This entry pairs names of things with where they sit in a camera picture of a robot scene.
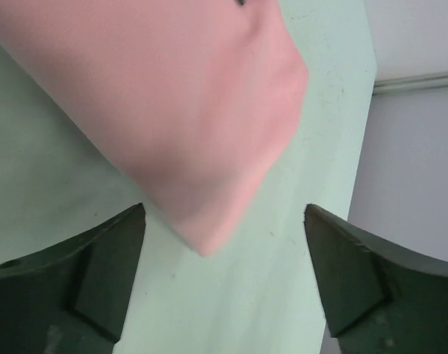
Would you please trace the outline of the pink t-shirt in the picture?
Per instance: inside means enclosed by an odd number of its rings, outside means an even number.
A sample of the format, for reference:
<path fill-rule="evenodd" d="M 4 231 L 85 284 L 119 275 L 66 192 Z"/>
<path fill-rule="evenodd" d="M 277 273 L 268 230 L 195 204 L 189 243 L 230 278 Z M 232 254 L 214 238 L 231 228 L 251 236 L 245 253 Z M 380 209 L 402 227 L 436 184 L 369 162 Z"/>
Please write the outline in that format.
<path fill-rule="evenodd" d="M 309 80 L 276 1 L 0 1 L 0 44 L 203 256 L 294 136 Z"/>

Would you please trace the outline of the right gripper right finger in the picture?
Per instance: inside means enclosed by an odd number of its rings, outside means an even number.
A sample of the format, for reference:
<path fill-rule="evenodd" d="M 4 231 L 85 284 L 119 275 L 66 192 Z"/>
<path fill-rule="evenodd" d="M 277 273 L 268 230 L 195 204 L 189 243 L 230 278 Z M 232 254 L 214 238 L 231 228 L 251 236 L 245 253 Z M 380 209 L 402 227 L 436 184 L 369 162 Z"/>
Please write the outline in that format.
<path fill-rule="evenodd" d="M 448 262 L 309 204 L 304 227 L 332 337 L 342 353 L 448 353 Z"/>

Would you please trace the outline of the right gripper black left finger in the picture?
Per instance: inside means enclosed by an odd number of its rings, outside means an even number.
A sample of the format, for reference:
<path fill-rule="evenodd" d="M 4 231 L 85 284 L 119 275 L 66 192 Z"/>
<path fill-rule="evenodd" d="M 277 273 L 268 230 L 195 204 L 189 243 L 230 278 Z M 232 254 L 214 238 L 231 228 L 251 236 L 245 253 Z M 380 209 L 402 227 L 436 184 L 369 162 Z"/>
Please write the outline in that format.
<path fill-rule="evenodd" d="M 0 353 L 112 353 L 145 236 L 136 204 L 104 223 L 0 265 Z"/>

